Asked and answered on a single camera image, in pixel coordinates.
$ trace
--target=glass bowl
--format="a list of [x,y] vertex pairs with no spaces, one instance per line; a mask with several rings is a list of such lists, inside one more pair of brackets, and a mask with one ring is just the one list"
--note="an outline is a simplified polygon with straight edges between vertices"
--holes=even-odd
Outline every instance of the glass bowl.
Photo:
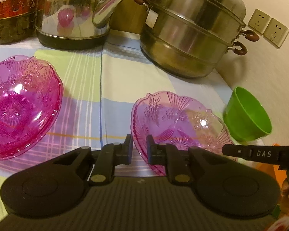
[[17,55],[0,62],[0,160],[32,148],[57,119],[62,81],[50,63]]
[[[147,135],[152,135],[155,143],[170,143],[179,150],[196,146],[219,155],[225,144],[233,144],[226,125],[212,114],[212,110],[193,98],[167,91],[147,94],[134,104],[131,132],[135,146],[146,162]],[[157,175],[165,175],[163,166],[150,167]]]

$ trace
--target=stainless steel steamer pot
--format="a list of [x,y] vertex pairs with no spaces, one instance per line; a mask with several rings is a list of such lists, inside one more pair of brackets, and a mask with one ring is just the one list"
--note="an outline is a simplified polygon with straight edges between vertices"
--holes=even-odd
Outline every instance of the stainless steel steamer pot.
[[155,64],[186,78],[208,75],[229,50],[238,55],[246,47],[235,41],[259,36],[246,27],[242,0],[134,0],[148,8],[140,35],[141,48]]

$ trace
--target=green plastic bowl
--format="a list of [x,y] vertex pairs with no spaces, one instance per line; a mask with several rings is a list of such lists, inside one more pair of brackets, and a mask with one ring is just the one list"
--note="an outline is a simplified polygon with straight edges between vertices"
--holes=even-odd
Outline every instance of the green plastic bowl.
[[245,88],[233,90],[223,118],[229,133],[237,141],[253,141],[272,133],[265,109]]

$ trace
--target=white wall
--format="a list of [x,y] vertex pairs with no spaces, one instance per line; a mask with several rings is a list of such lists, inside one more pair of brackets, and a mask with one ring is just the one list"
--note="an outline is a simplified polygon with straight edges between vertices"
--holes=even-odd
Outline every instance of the white wall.
[[[289,28],[289,0],[243,0],[247,24],[256,8]],[[248,48],[245,56],[226,54],[218,71],[231,88],[239,85],[248,89],[268,112],[273,133],[264,139],[271,145],[289,145],[289,35],[280,49],[262,36],[258,42],[240,41]]]

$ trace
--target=stainless steel kettle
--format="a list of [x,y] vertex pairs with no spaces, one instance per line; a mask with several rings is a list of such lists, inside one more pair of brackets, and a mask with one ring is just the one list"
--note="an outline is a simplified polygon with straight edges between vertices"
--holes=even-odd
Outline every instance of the stainless steel kettle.
[[39,0],[36,23],[39,41],[56,49],[89,49],[102,44],[110,30],[109,18],[122,0],[107,0],[108,6],[101,9],[104,1]]

